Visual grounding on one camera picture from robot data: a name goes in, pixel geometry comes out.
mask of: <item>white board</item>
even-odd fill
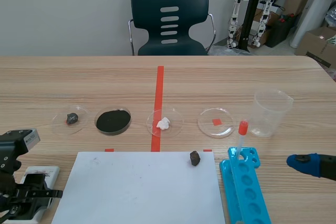
[[[52,224],[225,224],[212,152],[80,152]]]

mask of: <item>blue test tube rack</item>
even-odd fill
[[[244,159],[237,159],[236,150],[230,147],[229,159],[219,164],[231,224],[271,224],[255,170],[260,166],[257,150],[243,147]]]

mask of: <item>wood grain tabletop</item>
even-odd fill
[[[76,155],[81,151],[148,152],[151,134],[146,120],[154,108],[156,70],[164,66],[163,105],[184,118],[182,131],[161,139],[161,151],[201,151],[215,154],[226,223],[223,181],[218,163],[236,146],[238,133],[211,138],[197,126],[207,108],[226,108],[239,120],[246,118],[254,92],[271,87],[294,98],[293,108],[274,136],[248,133],[246,146],[257,149],[256,170],[273,223],[334,223],[336,182],[315,178],[286,165],[290,154],[336,155],[336,84],[312,59],[301,56],[224,57],[0,57],[0,133],[34,127],[41,142],[21,156],[20,180],[33,165],[56,165],[55,189],[64,189]],[[59,136],[53,117],[68,105],[89,111],[84,129]],[[118,136],[98,132],[94,118],[107,106],[125,106],[132,115],[129,129]],[[42,223],[51,223],[57,204]]]

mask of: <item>white cotton ball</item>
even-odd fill
[[[157,128],[161,130],[167,130],[169,128],[170,121],[168,118],[163,118],[161,121],[157,123]]]

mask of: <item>white sink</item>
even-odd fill
[[[321,26],[332,0],[313,0],[306,12],[303,12],[298,28],[295,31],[290,46],[298,48],[306,31],[314,30]]]

